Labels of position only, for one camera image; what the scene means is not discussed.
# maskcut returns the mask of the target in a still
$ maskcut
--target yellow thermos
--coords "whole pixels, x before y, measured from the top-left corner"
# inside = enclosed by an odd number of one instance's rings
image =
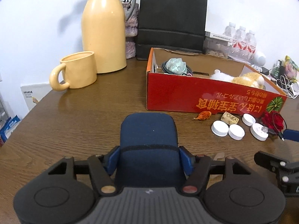
[[[85,51],[95,52],[97,73],[120,70],[127,65],[126,32],[127,21],[135,7],[125,17],[120,0],[88,0],[82,15],[82,43]]]

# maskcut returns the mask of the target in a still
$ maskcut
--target black clamp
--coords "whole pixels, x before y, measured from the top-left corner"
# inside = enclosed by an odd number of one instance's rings
[[[259,151],[255,163],[276,174],[278,187],[286,197],[299,197],[299,162],[290,162]]]

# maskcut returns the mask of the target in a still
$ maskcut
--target black paper bag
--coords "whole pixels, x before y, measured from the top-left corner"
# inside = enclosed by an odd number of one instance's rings
[[[140,0],[136,56],[150,48],[202,53],[207,0]]]

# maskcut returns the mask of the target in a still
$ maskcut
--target red rose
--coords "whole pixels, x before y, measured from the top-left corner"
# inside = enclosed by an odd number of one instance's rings
[[[277,113],[277,111],[271,111],[270,113],[265,111],[265,115],[264,115],[264,117],[262,117],[262,122],[265,126],[267,126],[268,128],[274,129],[276,132],[277,132],[276,128],[279,131],[282,131],[284,128],[283,118],[279,114],[275,114],[273,117],[274,113]]]

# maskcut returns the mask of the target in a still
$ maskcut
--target yellow ceramic mug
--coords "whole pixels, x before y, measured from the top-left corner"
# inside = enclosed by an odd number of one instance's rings
[[[58,81],[61,71],[64,84]],[[78,52],[62,58],[60,65],[55,67],[50,74],[50,85],[56,91],[86,87],[96,80],[97,68],[93,51]]]

